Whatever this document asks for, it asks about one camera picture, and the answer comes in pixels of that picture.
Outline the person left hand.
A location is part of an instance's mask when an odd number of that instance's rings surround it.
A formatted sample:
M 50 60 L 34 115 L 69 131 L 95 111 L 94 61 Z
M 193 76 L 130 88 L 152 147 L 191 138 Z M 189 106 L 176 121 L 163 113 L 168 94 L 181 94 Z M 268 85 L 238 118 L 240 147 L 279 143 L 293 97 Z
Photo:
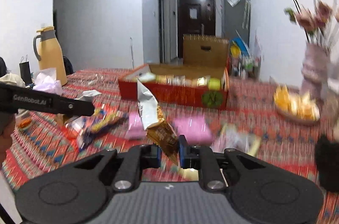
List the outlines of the person left hand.
M 9 119 L 9 123 L 4 127 L 2 135 L 1 135 L 1 146 L 0 146 L 0 160 L 1 164 L 5 161 L 7 156 L 7 150 L 13 144 L 13 140 L 11 135 L 15 130 L 15 115 L 11 115 Z

